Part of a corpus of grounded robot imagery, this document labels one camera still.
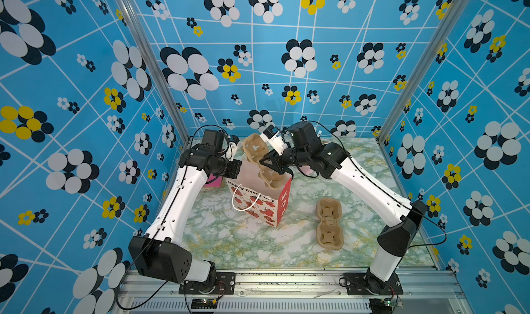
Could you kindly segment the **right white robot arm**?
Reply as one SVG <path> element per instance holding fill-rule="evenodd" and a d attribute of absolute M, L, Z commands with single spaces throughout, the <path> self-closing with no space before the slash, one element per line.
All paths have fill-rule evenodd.
<path fill-rule="evenodd" d="M 337 143 L 316 141 L 291 147 L 280 138 L 267 142 L 273 149 L 259 161 L 262 166 L 280 174 L 291 166 L 309 166 L 325 179 L 349 189 L 382 219 L 385 228 L 378 236 L 378 249 L 364 280 L 371 293 L 385 290 L 422 225 L 426 205 L 420 200 L 411 202 L 371 177 Z"/>

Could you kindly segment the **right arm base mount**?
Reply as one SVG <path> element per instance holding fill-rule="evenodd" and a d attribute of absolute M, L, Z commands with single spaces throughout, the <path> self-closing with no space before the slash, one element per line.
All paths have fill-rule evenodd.
<path fill-rule="evenodd" d="M 345 273 L 339 280 L 348 295 L 392 296 L 403 295 L 404 291 L 396 273 L 383 282 L 371 273 Z"/>

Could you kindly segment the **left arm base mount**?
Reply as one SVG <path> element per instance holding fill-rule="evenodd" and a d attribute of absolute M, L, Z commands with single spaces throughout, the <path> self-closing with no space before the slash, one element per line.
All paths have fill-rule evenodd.
<path fill-rule="evenodd" d="M 179 287 L 181 295 L 233 295 L 236 274 L 233 272 L 216 273 L 213 279 L 205 282 L 186 281 Z"/>

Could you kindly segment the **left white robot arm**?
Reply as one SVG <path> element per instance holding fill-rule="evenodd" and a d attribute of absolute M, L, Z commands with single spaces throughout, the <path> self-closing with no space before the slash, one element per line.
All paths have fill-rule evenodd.
<path fill-rule="evenodd" d="M 137 272 L 148 278 L 181 284 L 194 282 L 209 290 L 215 286 L 215 263 L 200 260 L 183 247 L 184 230 L 192 207 L 211 175 L 237 178 L 242 162 L 234 158 L 237 144 L 226 152 L 208 144 L 184 151 L 168 197 L 143 237 L 132 238 L 128 250 Z"/>

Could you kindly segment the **red paper gift bag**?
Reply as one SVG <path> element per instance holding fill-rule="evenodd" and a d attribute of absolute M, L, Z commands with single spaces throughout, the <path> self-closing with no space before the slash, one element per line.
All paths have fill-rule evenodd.
<path fill-rule="evenodd" d="M 288 207 L 290 174 L 279 175 L 269 168 L 260 170 L 258 165 L 245 159 L 237 178 L 226 179 L 226 183 L 235 210 L 278 227 Z"/>

